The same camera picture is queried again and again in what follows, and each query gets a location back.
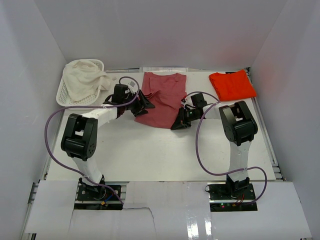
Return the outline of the pink t shirt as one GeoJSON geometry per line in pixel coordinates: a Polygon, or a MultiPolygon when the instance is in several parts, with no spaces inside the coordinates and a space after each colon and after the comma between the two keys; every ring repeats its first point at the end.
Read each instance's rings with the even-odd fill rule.
{"type": "Polygon", "coordinates": [[[184,74],[157,75],[146,72],[141,90],[155,108],[148,109],[147,114],[137,116],[135,122],[170,129],[182,106],[181,100],[187,95],[186,82],[187,76],[184,74]]]}

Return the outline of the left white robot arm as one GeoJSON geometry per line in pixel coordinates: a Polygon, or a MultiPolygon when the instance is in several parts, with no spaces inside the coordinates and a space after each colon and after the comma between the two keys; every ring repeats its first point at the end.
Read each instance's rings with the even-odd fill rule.
{"type": "Polygon", "coordinates": [[[80,184],[90,196],[99,200],[105,196],[104,176],[98,169],[93,155],[97,148],[98,129],[110,121],[118,119],[125,111],[137,117],[154,109],[141,90],[134,92],[125,84],[116,84],[113,94],[103,102],[101,108],[84,114],[71,114],[66,123],[61,141],[61,149],[72,158],[78,170],[84,174],[80,184]]]}

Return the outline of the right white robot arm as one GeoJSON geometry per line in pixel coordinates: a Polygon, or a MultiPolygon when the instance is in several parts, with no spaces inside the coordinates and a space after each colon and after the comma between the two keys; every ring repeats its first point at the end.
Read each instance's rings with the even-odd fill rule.
{"type": "Polygon", "coordinates": [[[182,107],[174,120],[171,130],[182,130],[191,127],[191,122],[199,120],[195,136],[195,151],[200,167],[212,176],[226,176],[226,195],[236,200],[243,195],[249,186],[248,174],[249,149],[258,125],[245,101],[238,101],[232,105],[223,105],[220,101],[207,103],[206,93],[195,91],[189,94],[192,105],[187,104],[186,98],[181,100],[182,107]],[[224,173],[214,173],[207,170],[201,162],[199,154],[199,133],[201,123],[205,119],[221,120],[223,132],[230,145],[229,169],[224,173]]]}

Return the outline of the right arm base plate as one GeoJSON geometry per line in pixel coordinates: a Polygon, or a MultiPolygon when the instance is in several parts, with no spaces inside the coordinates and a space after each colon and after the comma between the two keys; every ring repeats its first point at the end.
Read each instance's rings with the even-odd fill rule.
{"type": "Polygon", "coordinates": [[[258,210],[256,194],[250,183],[246,188],[231,193],[226,183],[208,183],[205,188],[208,193],[209,206],[212,213],[223,212],[256,212],[258,210]]]}

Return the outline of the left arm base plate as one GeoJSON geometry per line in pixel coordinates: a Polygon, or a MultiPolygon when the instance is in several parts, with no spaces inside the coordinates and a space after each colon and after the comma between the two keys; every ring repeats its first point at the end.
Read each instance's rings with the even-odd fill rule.
{"type": "Polygon", "coordinates": [[[123,204],[115,194],[121,197],[122,186],[112,184],[110,188],[90,185],[82,178],[78,179],[77,192],[75,197],[75,210],[93,210],[93,211],[120,211],[123,204]]]}

